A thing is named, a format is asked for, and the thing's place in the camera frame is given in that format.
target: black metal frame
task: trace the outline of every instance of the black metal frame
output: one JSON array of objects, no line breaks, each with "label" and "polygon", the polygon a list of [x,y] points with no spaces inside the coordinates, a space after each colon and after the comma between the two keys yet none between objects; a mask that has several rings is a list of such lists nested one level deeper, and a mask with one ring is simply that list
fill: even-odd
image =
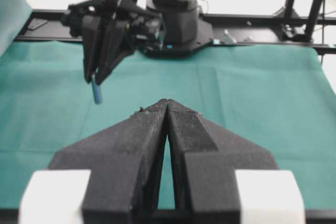
[{"label": "black metal frame", "polygon": [[[17,224],[18,209],[0,209],[1,224]],[[179,210],[157,210],[151,214],[137,213],[133,216],[134,224],[191,224],[189,212]],[[306,210],[306,224],[335,224],[336,210]]]},{"label": "black metal frame", "polygon": [[[61,24],[60,18],[64,10],[34,10],[27,23],[15,38],[15,41],[50,41],[57,40],[63,42],[81,43],[81,38],[73,38],[69,34],[69,27]],[[45,19],[48,21],[45,25],[36,30],[28,30],[28,25],[35,19]],[[334,44],[315,44],[312,42],[293,42],[282,38],[282,27],[284,24],[289,26],[303,26],[308,22],[308,17],[276,17],[273,15],[225,15],[225,14],[204,14],[204,21],[212,24],[215,38],[221,40],[224,37],[224,31],[236,38],[235,46],[248,46],[256,44],[276,44],[276,45],[296,45],[314,48],[318,54],[336,54],[336,45]],[[336,25],[336,18],[319,17],[318,25]],[[219,45],[227,46],[223,41]]]}]

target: white padding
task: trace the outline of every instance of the white padding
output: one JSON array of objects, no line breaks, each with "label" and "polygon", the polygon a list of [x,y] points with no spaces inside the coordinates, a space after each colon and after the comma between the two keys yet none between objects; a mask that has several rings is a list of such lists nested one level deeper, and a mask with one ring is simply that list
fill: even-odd
[{"label": "white padding", "polygon": [[81,205],[90,170],[35,172],[23,195],[19,224],[83,224]]},{"label": "white padding", "polygon": [[288,170],[236,170],[241,224],[305,224],[304,204]]}]

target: teal fabric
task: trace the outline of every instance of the teal fabric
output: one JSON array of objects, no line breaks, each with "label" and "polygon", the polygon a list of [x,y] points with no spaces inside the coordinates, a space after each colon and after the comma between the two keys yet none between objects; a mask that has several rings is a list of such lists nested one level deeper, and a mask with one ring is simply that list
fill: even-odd
[{"label": "teal fabric", "polygon": [[[0,208],[18,207],[55,151],[172,98],[271,150],[292,170],[307,208],[336,208],[336,96],[313,49],[206,48],[184,59],[136,52],[93,102],[81,45],[13,43],[0,58]],[[161,208],[173,208],[165,151]]]},{"label": "teal fabric", "polygon": [[31,11],[25,0],[0,0],[0,57],[20,32]]}]

